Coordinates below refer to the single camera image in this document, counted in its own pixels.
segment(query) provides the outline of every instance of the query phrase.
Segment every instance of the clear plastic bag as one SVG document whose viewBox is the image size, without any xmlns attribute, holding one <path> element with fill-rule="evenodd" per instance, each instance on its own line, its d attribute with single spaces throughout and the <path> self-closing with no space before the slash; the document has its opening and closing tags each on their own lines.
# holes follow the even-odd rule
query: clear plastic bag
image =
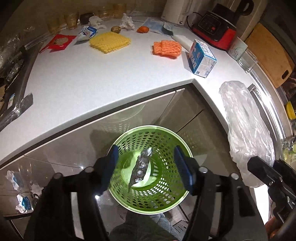
<svg viewBox="0 0 296 241">
<path fill-rule="evenodd" d="M 245 185 L 263 183 L 247 169 L 252 156 L 259 156 L 270 166 L 275 160 L 274 146 L 259 109 L 247 87 L 239 81 L 224 82 L 219 90 L 229 127 L 230 155 L 237 164 Z"/>
</svg>

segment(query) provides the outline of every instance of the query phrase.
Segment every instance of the blue box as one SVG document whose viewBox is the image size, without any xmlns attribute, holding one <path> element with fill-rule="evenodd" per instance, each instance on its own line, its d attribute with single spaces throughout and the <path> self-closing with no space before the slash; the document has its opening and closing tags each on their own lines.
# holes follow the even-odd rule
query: blue box
<svg viewBox="0 0 296 241">
<path fill-rule="evenodd" d="M 193 41 L 187 57 L 192 72 L 204 78 L 208 76 L 217 62 L 208 45 L 197 39 Z"/>
</svg>

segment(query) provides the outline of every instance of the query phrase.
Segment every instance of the tile backsplash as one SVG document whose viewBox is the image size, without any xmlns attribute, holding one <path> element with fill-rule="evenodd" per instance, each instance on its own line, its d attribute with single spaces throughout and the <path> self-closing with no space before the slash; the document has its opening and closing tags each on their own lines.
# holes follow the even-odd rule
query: tile backsplash
<svg viewBox="0 0 296 241">
<path fill-rule="evenodd" d="M 0 43 L 30 26 L 34 26 L 35 30 L 28 34 L 28 40 L 46 33 L 45 16 L 48 13 L 57 13 L 63 21 L 63 13 L 71 9 L 77 9 L 82 14 L 98 11 L 100 6 L 112 8 L 114 3 L 126 3 L 128 11 L 136 6 L 136 11 L 162 13 L 166 0 L 24 0 L 2 29 Z"/>
</svg>

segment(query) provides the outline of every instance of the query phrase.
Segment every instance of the gray pants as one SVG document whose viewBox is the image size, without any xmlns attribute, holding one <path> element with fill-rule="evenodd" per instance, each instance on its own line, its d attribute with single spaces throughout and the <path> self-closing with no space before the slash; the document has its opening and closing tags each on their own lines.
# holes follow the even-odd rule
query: gray pants
<svg viewBox="0 0 296 241">
<path fill-rule="evenodd" d="M 179 235 L 163 213 L 141 215 L 128 211 L 126 221 L 115 227 L 110 241 L 173 241 Z"/>
</svg>

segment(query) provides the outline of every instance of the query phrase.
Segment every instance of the green plastic basket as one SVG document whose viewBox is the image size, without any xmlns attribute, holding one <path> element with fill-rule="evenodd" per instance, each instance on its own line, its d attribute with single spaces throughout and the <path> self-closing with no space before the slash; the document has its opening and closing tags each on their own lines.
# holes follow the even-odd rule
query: green plastic basket
<svg viewBox="0 0 296 241">
<path fill-rule="evenodd" d="M 122 206 L 135 213 L 158 214 L 174 208 L 187 196 L 173 151 L 179 145 L 185 155 L 192 157 L 192 153 L 176 133 L 160 126 L 139 126 L 122 134 L 114 145 L 119 147 L 119 159 L 109 190 Z M 153 148 L 153 154 L 146 175 L 128 192 L 137 157 L 147 147 Z"/>
</svg>

